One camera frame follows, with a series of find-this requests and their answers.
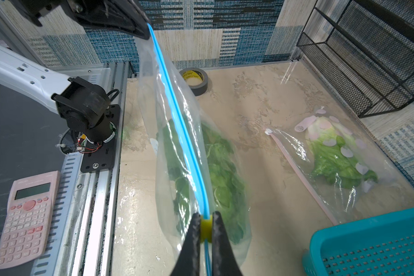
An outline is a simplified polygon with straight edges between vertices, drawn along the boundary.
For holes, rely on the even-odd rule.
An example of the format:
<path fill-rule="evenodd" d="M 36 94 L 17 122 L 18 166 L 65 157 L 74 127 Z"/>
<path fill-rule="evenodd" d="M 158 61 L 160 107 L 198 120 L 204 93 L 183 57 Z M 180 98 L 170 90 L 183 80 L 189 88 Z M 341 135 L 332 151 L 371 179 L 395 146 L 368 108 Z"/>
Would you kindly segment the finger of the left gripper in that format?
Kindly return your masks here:
<path fill-rule="evenodd" d="M 65 14 L 87 28 L 124 32 L 143 40 L 150 38 L 151 20 L 139 1 L 66 1 Z"/>

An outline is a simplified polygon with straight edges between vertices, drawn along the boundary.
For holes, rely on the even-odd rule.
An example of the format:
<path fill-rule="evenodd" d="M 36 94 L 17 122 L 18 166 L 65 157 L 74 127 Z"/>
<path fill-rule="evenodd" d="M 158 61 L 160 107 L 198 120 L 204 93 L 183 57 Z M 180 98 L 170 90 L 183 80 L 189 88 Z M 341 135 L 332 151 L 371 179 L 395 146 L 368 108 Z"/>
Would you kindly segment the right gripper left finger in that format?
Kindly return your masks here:
<path fill-rule="evenodd" d="M 189 224 L 182 249 L 171 276 L 199 276 L 201 246 L 201 215 L 195 213 Z"/>

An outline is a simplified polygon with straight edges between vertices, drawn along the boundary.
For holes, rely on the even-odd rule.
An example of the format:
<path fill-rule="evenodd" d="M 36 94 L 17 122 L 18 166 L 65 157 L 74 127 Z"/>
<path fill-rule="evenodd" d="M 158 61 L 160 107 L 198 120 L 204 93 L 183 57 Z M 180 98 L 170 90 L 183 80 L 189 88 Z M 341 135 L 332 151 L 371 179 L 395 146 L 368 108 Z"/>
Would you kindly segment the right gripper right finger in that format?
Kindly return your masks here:
<path fill-rule="evenodd" d="M 212 217 L 212 275 L 242 276 L 219 211 Z"/>

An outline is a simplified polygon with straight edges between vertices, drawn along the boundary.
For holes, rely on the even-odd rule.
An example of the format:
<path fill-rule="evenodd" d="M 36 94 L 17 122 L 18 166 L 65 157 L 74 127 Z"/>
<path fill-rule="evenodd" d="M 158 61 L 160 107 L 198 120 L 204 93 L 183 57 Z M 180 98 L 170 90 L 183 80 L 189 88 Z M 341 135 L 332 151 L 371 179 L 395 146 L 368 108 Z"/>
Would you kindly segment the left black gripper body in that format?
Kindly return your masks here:
<path fill-rule="evenodd" d="M 75 0 L 10 0 L 10 2 L 20 15 L 39 27 L 43 26 L 40 18 L 56 8 L 61 8 L 74 21 L 77 21 L 76 15 L 86 12 L 89 8 L 87 1 Z"/>

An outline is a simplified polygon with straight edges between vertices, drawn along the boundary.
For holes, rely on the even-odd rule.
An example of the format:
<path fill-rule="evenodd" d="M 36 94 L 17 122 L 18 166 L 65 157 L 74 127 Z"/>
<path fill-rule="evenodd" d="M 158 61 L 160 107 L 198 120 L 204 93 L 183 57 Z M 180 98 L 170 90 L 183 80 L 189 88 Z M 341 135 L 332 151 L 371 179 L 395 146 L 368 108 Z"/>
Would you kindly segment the blue-zip clear bag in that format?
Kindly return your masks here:
<path fill-rule="evenodd" d="M 158 138 L 160 130 L 172 119 L 184 153 L 187 178 L 192 185 L 197 202 L 198 211 L 196 213 L 201 215 L 200 273 L 204 272 L 206 275 L 212 276 L 212 217 L 217 210 L 213 199 L 201 124 L 209 125 L 223 138 L 227 138 L 203 114 L 192 90 L 173 63 L 162 52 L 152 26 L 148 27 L 150 38 L 148 40 L 137 39 L 135 44 L 138 49 L 140 66 L 138 76 L 139 105 L 147 134 L 156 154 L 155 197 L 158 222 L 172 248 L 175 261 L 177 261 L 186 234 L 181 236 L 176 230 L 176 216 L 173 211 L 163 141 Z M 236 153 L 235 164 L 239 174 Z M 249 211 L 248 206 L 247 229 L 249 234 L 237 245 L 232 244 L 229 240 L 239 268 L 247 256 L 251 243 Z"/>

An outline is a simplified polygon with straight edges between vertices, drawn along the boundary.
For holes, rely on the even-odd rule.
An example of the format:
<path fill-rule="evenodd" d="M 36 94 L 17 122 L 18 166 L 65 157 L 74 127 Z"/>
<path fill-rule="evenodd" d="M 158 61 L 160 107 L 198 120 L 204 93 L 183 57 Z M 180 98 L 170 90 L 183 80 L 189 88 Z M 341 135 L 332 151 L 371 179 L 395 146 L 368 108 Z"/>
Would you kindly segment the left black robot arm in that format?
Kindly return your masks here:
<path fill-rule="evenodd" d="M 107 29 L 147 40 L 150 19 L 139 1 L 13 1 L 29 22 L 57 8 L 81 26 Z M 80 77 L 50 70 L 0 46 L 0 84 L 42 104 L 65 119 L 76 149 L 83 155 L 81 172 L 110 170 L 117 163 L 122 128 L 121 108 L 113 104 L 119 90 L 106 92 Z"/>

